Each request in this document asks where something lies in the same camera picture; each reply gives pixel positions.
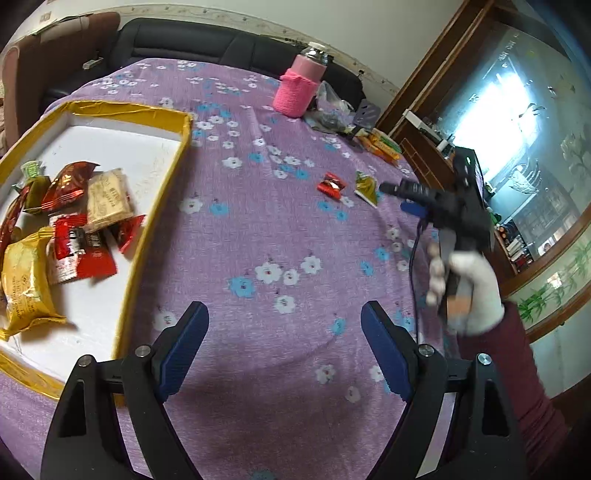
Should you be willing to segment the maroon sleeved right forearm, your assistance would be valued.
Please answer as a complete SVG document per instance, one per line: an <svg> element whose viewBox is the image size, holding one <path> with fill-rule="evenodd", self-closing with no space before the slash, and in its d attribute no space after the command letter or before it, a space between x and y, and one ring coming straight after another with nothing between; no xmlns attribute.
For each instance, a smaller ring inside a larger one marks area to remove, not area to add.
<svg viewBox="0 0 591 480"><path fill-rule="evenodd" d="M492 357L511 400L525 447L528 472L533 475L555 457L569 429L563 415L547 397L539 379L517 306L504 304L505 314L492 330L459 339L461 356Z"/></svg>

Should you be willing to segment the white gloved right hand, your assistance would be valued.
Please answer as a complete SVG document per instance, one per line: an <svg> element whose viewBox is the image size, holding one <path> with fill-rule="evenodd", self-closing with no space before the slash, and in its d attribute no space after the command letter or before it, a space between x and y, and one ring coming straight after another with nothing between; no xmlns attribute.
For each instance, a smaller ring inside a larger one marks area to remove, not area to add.
<svg viewBox="0 0 591 480"><path fill-rule="evenodd" d="M438 244L428 248L430 262L429 290L426 302L436 307L442 303L446 290L446 268L464 277L473 284L473 295L469 313L462 316L448 316L448 329L462 336L477 336L495 328L503 319L505 307L502 304L497 277L488 260L476 252L453 252L445 263Z"/></svg>

